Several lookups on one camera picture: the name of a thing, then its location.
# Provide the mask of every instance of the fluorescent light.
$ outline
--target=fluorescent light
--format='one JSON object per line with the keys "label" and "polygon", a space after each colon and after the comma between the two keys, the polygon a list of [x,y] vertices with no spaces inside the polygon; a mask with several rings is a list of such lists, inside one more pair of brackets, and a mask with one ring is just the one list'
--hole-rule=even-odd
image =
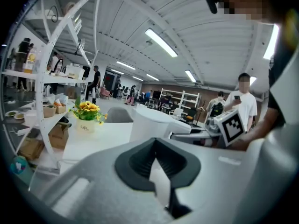
{"label": "fluorescent light", "polygon": [[130,69],[132,69],[132,70],[135,70],[134,67],[129,66],[129,65],[125,64],[125,63],[122,63],[122,62],[119,62],[119,61],[117,61],[116,63],[118,63],[118,64],[120,64],[120,65],[124,65],[124,66],[126,66],[126,67],[128,67],[128,68],[130,68]]}
{"label": "fluorescent light", "polygon": [[271,39],[269,41],[269,45],[267,47],[265,55],[263,56],[264,59],[270,60],[271,57],[273,56],[278,32],[279,32],[279,27],[278,27],[278,25],[274,24]]}
{"label": "fluorescent light", "polygon": [[154,32],[152,29],[148,29],[145,32],[146,35],[148,35],[151,39],[153,39],[155,42],[157,42],[165,51],[168,52],[169,55],[172,57],[177,57],[177,53],[160,37],[156,32]]}
{"label": "fluorescent light", "polygon": [[185,70],[186,74],[188,75],[188,77],[190,78],[190,80],[192,82],[196,82],[196,80],[194,79],[193,75],[191,74],[191,71],[189,70]]}
{"label": "fluorescent light", "polygon": [[157,78],[155,78],[155,77],[152,77],[151,75],[149,75],[149,74],[146,74],[147,76],[149,76],[150,78],[153,78],[154,80],[158,80]]}
{"label": "fluorescent light", "polygon": [[114,71],[114,72],[116,72],[116,73],[120,73],[120,74],[122,74],[123,75],[123,73],[122,72],[120,72],[120,71],[117,71],[117,70],[113,70],[113,69],[111,69],[112,71]]}
{"label": "fluorescent light", "polygon": [[[133,77],[133,78],[135,78],[135,79],[137,79],[137,80],[141,80],[141,79],[139,79],[139,78],[137,78],[137,77]],[[143,81],[143,80],[141,80],[141,81]]]}
{"label": "fluorescent light", "polygon": [[256,77],[250,77],[250,85],[252,85],[256,81]]}

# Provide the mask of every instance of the pink chair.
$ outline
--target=pink chair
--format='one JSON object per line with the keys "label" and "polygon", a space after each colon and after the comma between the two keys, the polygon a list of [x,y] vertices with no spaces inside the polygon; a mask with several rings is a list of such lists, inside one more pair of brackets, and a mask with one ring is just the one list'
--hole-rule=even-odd
{"label": "pink chair", "polygon": [[100,96],[101,97],[105,97],[109,99],[109,96],[110,96],[110,91],[107,91],[103,86],[101,86],[100,88]]}

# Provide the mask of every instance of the potted plant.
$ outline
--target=potted plant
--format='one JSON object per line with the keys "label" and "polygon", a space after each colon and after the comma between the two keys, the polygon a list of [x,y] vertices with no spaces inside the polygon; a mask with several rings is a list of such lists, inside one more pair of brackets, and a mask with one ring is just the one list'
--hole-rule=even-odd
{"label": "potted plant", "polygon": [[100,113],[100,108],[92,102],[85,101],[80,103],[80,97],[76,99],[75,107],[76,109],[70,109],[70,111],[78,119],[76,124],[77,130],[92,133],[94,132],[95,120],[102,125],[104,123],[103,118],[107,119],[107,114],[103,115]]}

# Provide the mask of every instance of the white metal shelving unit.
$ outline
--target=white metal shelving unit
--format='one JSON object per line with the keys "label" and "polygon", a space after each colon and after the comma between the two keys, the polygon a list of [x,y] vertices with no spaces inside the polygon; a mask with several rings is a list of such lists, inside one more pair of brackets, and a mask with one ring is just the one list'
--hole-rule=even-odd
{"label": "white metal shelving unit", "polygon": [[[32,4],[30,5],[31,7],[26,10],[26,12],[21,16],[20,22],[22,22],[23,19],[25,19],[26,14],[30,12],[30,9],[34,6],[34,4],[38,0],[34,0]],[[47,20],[50,19],[50,17],[45,16],[45,10],[44,10],[44,0],[41,0],[41,13],[39,16],[35,18],[31,18],[31,20],[37,20],[39,23],[42,23],[44,25],[44,29],[46,31],[47,37],[48,37],[48,43],[45,45],[43,48],[43,56],[41,58],[40,62],[40,67],[39,67],[39,72],[38,74],[30,74],[30,73],[24,73],[24,72],[17,72],[14,70],[5,70],[1,74],[3,75],[9,75],[9,76],[16,76],[16,77],[24,77],[28,79],[33,79],[36,81],[36,112],[37,112],[37,124],[38,125],[33,125],[34,127],[39,127],[41,137],[43,139],[43,142],[45,144],[45,148],[43,149],[40,158],[38,160],[34,160],[32,163],[36,165],[41,165],[45,166],[46,168],[54,168],[54,169],[60,169],[59,165],[59,160],[62,159],[63,151],[55,149],[51,146],[48,133],[50,130],[55,126],[55,124],[68,112],[69,108],[71,108],[74,103],[70,102],[68,103],[66,107],[66,112],[62,114],[55,114],[53,117],[50,118],[44,118],[43,117],[43,86],[44,84],[48,83],[87,83],[85,80],[76,80],[76,79],[71,79],[71,78],[66,78],[66,77],[57,77],[57,76],[50,76],[46,73],[46,67],[48,64],[48,61],[50,59],[50,55],[52,53],[52,50],[61,35],[62,31],[67,28],[69,35],[71,39],[73,40],[73,46],[78,47],[78,37],[77,34],[74,30],[74,25],[72,22],[73,16],[76,14],[76,12],[89,0],[79,0],[69,11],[64,17],[58,17],[58,21],[56,24],[56,27],[52,27],[52,34],[50,32]],[[86,61],[87,66],[92,66],[90,64],[88,58],[85,55],[85,52],[83,48],[80,46],[78,49],[79,53],[82,55],[84,60]]]}
{"label": "white metal shelving unit", "polygon": [[[163,92],[169,92],[169,93],[173,93],[173,94],[179,94],[181,95],[181,98],[178,98],[178,97],[171,97],[171,99],[177,99],[179,100],[179,104],[178,104],[178,107],[179,108],[183,108],[183,109],[190,109],[190,107],[186,106],[186,102],[188,103],[191,103],[191,104],[194,104],[194,107],[197,108],[198,106],[198,102],[199,102],[199,93],[198,94],[190,94],[190,93],[186,93],[185,91],[183,92],[179,92],[179,91],[170,91],[170,90],[165,90],[162,88],[161,90],[161,95],[160,95],[160,98],[162,96],[165,96],[163,94]],[[188,99],[188,97],[192,97],[192,98],[196,98],[196,100],[190,100]]]}

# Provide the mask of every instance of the ceiling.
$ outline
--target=ceiling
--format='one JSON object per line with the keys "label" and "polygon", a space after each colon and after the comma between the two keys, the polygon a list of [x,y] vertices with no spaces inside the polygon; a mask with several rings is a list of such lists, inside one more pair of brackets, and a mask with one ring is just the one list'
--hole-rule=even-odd
{"label": "ceiling", "polygon": [[[79,0],[45,0],[45,9],[57,5],[59,12],[68,2]],[[82,28],[78,34],[85,38],[88,59],[95,54],[94,18],[96,0],[81,8]],[[45,40],[47,35],[40,19],[28,24]],[[54,31],[58,23],[48,20]],[[172,58],[145,35],[152,28],[177,52]],[[241,16],[212,14],[205,0],[100,0],[96,20],[97,60],[108,67],[136,76],[146,82],[151,74],[164,84],[193,85],[185,70],[190,70],[204,86],[233,90],[240,73],[256,76],[252,91],[261,94],[269,89],[269,61],[263,59],[272,26],[247,21]],[[71,61],[85,64],[74,56],[76,47],[67,30],[59,37],[55,48]],[[136,68],[127,69],[121,61]]]}

